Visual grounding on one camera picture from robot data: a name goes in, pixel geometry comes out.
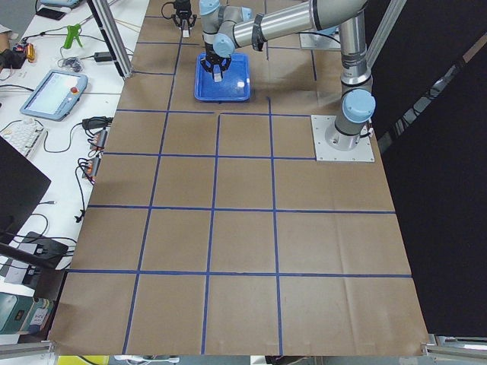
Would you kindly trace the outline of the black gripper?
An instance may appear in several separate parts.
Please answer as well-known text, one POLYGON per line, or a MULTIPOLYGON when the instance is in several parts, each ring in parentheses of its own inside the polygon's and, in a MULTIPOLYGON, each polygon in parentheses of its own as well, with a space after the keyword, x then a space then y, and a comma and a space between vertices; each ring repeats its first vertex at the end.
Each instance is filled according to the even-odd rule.
POLYGON ((161 15, 166 20, 172 20, 180 28, 182 37, 184 37, 184 25, 186 25, 186 37, 190 37, 190 28, 194 27, 197 19, 197 15, 192 11, 191 2, 165 2, 161 7, 161 15), (174 14, 170 16, 164 14, 164 8, 167 5, 173 6, 174 14))
POLYGON ((201 59, 202 68, 208 72, 212 73, 213 81, 217 81, 217 74, 221 75, 221 80, 223 72, 227 71, 231 64, 231 57, 222 58, 216 54, 205 53, 201 59))

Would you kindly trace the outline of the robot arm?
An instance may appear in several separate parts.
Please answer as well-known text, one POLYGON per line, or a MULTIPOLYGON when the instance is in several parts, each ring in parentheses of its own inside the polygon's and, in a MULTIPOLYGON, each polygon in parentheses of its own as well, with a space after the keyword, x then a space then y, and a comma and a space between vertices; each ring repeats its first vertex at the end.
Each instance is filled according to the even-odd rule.
POLYGON ((180 29, 182 38, 189 38, 191 29, 195 26, 197 15, 193 13, 190 0, 175 0, 165 2, 161 7, 161 16, 173 21, 175 26, 180 29), (171 15, 164 14, 164 7, 166 5, 172 5, 174 13, 171 15))
POLYGON ((308 34, 331 38, 339 35, 342 74, 340 111, 326 129, 326 142, 337 151, 351 151, 365 137, 363 128, 376 108, 371 94, 371 68, 366 59, 365 1, 303 1, 271 13, 245 7, 200 1, 205 53, 200 65, 220 82, 237 49, 247 46, 260 52, 271 40, 308 34))

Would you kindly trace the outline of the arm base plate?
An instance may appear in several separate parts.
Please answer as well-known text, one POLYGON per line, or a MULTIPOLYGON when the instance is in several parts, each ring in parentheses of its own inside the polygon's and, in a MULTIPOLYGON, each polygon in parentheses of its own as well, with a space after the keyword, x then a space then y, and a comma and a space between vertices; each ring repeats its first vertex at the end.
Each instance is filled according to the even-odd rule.
POLYGON ((341 45, 339 35, 318 35, 311 33, 300 33, 300 44, 302 49, 339 51, 341 45))
POLYGON ((336 116, 311 115, 315 158, 318 162, 373 163, 371 132, 367 125, 353 136, 336 129, 336 116))

